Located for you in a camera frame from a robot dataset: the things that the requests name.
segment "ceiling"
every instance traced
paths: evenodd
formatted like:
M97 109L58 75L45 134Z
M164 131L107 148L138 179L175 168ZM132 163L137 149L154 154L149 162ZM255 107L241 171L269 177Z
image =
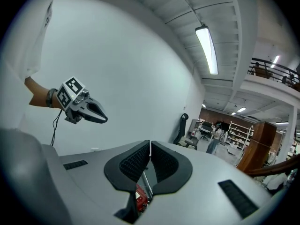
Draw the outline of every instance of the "ceiling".
M247 110L240 114L252 121L286 119L289 109L284 103L246 91L233 93L232 85L237 70L239 52L239 27L237 8L233 0L136 0L159 17L177 35L194 62L204 83L204 103L208 108L231 114L241 107ZM254 56L272 60L278 51L285 51L281 61L291 62L294 40L290 38L284 16L269 0L257 0L258 37ZM218 75L211 75L203 49L195 35L195 28L205 24L209 27L214 42Z

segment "white shirt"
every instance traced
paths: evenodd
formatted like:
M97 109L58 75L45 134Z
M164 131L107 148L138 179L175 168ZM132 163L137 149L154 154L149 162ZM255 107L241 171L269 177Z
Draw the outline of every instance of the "white shirt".
M28 0L7 30L0 54L0 128L18 128L32 93L24 85L40 69L53 0Z
M219 129L215 132L214 139L220 139L221 133L222 133L222 129L219 128Z
M267 188L269 190L275 190L278 188L278 186L283 183L283 185L285 186L287 182L287 176L285 173L279 174L278 176L276 176L275 178L273 178L270 182L268 182L267 184Z

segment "black railing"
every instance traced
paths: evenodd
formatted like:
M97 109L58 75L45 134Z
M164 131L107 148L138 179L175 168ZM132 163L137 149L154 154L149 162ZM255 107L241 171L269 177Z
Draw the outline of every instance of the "black railing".
M275 63L258 58L252 58L248 74L272 79L276 82L283 83L300 92L300 74Z

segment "red object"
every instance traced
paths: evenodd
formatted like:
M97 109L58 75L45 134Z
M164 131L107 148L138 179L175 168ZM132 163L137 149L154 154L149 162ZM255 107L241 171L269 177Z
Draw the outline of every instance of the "red object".
M139 185L136 185L135 197L136 197L137 211L143 212L148 205L148 197L144 192L144 190Z

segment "ceiling light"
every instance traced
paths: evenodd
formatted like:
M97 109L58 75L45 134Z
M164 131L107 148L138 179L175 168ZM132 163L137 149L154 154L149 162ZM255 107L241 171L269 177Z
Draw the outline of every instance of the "ceiling light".
M202 26L195 29L195 33L204 50L210 74L218 75L217 57L214 44L211 39L210 31L207 26Z
M285 124L289 124L288 122L277 122L277 125L285 125Z
M241 109L238 110L238 113L240 113L240 112L242 112L242 111L244 111L244 110L246 110L246 108L245 108L245 107L242 107Z
M274 67L275 67L275 64L274 64L274 63L277 63L278 59L279 59L279 55L278 55L278 56L276 56L276 58L274 59L274 61L273 61L273 64L272 64L271 68L274 68Z

